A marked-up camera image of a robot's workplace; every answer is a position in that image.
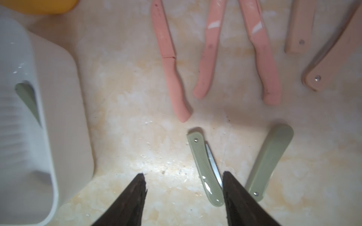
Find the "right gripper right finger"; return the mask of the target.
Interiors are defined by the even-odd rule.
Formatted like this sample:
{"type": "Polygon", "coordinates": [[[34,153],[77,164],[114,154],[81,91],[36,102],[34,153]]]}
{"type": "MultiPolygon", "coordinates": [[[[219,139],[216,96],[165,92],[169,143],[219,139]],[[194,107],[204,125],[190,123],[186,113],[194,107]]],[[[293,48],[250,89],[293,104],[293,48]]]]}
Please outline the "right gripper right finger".
{"type": "Polygon", "coordinates": [[[229,226],[279,226],[229,172],[222,177],[223,196],[229,226]]]}

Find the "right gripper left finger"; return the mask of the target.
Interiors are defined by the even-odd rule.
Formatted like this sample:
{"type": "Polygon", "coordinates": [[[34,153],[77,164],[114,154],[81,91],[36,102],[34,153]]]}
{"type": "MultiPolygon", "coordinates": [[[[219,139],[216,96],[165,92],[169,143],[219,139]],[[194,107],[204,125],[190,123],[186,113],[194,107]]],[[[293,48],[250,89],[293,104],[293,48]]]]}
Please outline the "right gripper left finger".
{"type": "Polygon", "coordinates": [[[140,226],[146,195],[145,177],[139,173],[93,225],[140,226]]]}

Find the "green folding knife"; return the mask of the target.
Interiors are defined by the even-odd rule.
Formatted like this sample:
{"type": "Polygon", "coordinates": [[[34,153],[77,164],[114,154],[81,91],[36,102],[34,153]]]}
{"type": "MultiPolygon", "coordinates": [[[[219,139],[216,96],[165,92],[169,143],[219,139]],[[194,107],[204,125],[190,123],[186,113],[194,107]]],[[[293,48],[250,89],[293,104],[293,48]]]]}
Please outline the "green folding knife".
{"type": "Polygon", "coordinates": [[[223,206],[222,177],[208,142],[200,130],[189,131],[187,139],[206,197],[213,206],[223,206]]]}
{"type": "Polygon", "coordinates": [[[33,114],[34,118],[37,120],[41,126],[35,90],[30,83],[21,82],[15,85],[15,92],[23,103],[28,107],[30,112],[33,114]]]}
{"type": "Polygon", "coordinates": [[[256,202],[263,200],[272,174],[293,136],[294,130],[287,124],[274,126],[266,136],[245,185],[256,202]]]}

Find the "white plastic storage box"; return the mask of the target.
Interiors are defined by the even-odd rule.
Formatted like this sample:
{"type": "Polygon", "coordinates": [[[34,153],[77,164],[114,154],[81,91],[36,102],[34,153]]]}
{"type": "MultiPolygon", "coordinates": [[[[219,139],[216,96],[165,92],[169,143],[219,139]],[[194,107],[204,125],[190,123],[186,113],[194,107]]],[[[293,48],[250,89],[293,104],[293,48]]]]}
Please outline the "white plastic storage box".
{"type": "Polygon", "coordinates": [[[48,224],[93,171],[73,57],[1,18],[1,225],[48,224]],[[15,92],[21,82],[35,90],[41,126],[15,92]]]}

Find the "pink fruit knife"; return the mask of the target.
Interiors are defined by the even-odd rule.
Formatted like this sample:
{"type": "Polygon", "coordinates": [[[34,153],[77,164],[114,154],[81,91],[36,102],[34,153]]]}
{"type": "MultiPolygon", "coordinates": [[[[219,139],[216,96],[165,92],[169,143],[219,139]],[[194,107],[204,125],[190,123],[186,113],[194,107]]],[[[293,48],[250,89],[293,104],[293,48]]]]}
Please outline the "pink fruit knife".
{"type": "Polygon", "coordinates": [[[268,105],[281,102],[281,81],[259,1],[239,1],[248,38],[255,49],[255,65],[263,86],[263,101],[268,105]]]}
{"type": "Polygon", "coordinates": [[[191,117],[191,112],[186,106],[183,86],[176,70],[176,53],[161,0],[152,1],[151,19],[162,58],[172,108],[179,121],[184,123],[191,117]]]}
{"type": "Polygon", "coordinates": [[[205,29],[205,46],[199,64],[197,83],[193,90],[193,96],[197,99],[203,99],[212,85],[226,5],[227,0],[214,0],[209,4],[205,29]]]}

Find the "yellow plastic storage box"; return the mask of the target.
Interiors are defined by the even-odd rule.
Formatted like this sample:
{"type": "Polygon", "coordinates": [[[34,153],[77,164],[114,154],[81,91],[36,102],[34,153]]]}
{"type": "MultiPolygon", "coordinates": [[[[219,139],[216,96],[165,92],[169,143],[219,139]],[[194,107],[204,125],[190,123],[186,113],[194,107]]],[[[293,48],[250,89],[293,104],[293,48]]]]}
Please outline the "yellow plastic storage box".
{"type": "Polygon", "coordinates": [[[73,9],[78,0],[1,0],[1,6],[22,14],[55,15],[73,9]]]}

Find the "beige folding knife large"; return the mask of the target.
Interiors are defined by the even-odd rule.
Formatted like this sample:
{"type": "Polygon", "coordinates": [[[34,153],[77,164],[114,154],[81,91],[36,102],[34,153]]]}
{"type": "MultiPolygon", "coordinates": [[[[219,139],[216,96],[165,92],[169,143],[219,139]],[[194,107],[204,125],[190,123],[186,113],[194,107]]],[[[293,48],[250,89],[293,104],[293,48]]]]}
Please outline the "beige folding knife large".
{"type": "Polygon", "coordinates": [[[334,78],[343,64],[362,45],[362,3],[351,12],[346,25],[333,45],[303,75],[303,84],[314,91],[323,90],[334,78]]]}

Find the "beige folding knife small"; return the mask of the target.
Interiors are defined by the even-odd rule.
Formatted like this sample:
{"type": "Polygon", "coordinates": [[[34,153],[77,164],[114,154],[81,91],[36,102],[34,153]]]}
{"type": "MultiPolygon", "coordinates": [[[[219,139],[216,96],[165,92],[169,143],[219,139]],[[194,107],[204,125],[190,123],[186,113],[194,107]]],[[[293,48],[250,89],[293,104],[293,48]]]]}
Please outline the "beige folding knife small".
{"type": "Polygon", "coordinates": [[[293,0],[285,41],[285,53],[303,54],[311,46],[317,0],[293,0]]]}

